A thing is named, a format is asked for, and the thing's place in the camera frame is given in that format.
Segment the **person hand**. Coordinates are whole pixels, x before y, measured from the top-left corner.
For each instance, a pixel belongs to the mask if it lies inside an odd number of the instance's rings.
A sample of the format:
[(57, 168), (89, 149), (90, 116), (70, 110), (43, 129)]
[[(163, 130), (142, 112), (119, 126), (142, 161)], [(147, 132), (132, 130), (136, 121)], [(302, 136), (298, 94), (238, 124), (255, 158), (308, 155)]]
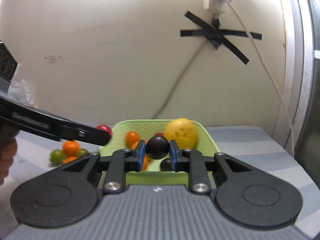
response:
[(9, 174), (9, 169), (14, 162), (14, 156), (17, 153), (17, 141), (13, 139), (7, 146), (1, 148), (0, 157), (0, 185), (4, 184), (4, 179)]

